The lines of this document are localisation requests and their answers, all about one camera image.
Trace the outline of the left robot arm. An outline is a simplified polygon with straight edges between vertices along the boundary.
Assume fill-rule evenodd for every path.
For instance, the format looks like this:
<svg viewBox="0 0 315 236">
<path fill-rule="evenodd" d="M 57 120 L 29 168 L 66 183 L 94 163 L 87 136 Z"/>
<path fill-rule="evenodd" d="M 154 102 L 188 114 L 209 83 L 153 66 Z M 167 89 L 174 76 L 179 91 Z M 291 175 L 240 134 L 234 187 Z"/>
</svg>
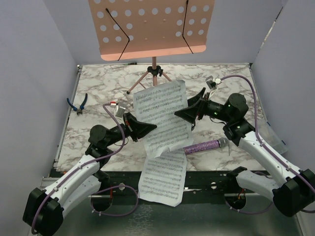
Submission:
<svg viewBox="0 0 315 236">
<path fill-rule="evenodd" d="M 124 114 L 123 120 L 111 129 L 93 126 L 90 144 L 79 162 L 51 185 L 35 188 L 29 194 L 23 221 L 31 227 L 32 234 L 52 236 L 74 207 L 89 195 L 108 190 L 109 177 L 101 168 L 116 154 L 109 146 L 128 137 L 137 142 L 157 128 L 155 124 L 138 121 L 131 113 Z"/>
</svg>

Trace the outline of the sheet music page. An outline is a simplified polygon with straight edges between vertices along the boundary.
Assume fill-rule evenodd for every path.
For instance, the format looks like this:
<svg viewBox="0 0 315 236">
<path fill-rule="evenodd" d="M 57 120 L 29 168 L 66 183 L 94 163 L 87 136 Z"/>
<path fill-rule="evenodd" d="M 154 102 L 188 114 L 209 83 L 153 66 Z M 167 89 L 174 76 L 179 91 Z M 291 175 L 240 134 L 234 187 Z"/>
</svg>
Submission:
<svg viewBox="0 0 315 236">
<path fill-rule="evenodd" d="M 191 124 L 174 115 L 188 107 L 184 80 L 150 87 L 133 95 L 133 109 L 140 122 L 157 128 L 144 138 L 144 147 L 150 159 L 193 143 Z"/>
<path fill-rule="evenodd" d="M 146 158 L 138 183 L 138 198 L 176 207 L 182 202 L 187 158 L 183 149 Z"/>
</svg>

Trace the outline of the pink music stand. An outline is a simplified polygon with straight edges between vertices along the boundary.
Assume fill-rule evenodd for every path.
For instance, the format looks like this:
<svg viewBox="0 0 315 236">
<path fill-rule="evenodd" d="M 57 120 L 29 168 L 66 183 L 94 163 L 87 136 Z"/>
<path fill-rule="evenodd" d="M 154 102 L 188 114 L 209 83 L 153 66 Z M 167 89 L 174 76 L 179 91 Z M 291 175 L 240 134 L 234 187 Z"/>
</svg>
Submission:
<svg viewBox="0 0 315 236">
<path fill-rule="evenodd" d="M 151 58 L 152 74 L 170 78 L 157 57 L 197 54 L 206 50 L 213 0 L 90 0 L 89 7 L 104 61 Z"/>
</svg>

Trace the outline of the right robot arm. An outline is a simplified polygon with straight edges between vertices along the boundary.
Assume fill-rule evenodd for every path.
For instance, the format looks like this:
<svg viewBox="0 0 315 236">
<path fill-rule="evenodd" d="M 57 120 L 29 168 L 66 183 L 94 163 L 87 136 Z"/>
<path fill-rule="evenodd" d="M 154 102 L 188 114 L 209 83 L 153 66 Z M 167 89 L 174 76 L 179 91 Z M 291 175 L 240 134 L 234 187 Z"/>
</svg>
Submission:
<svg viewBox="0 0 315 236">
<path fill-rule="evenodd" d="M 188 100 L 188 107 L 174 114 L 189 123 L 204 116 L 225 122 L 225 136 L 262 165 L 271 178 L 239 167 L 230 172 L 226 187 L 231 192 L 248 189 L 271 200 L 283 215 L 292 217 L 315 201 L 315 175 L 287 161 L 266 143 L 258 129 L 245 118 L 248 105 L 243 95 L 233 93 L 225 104 L 210 100 L 205 89 Z"/>
</svg>

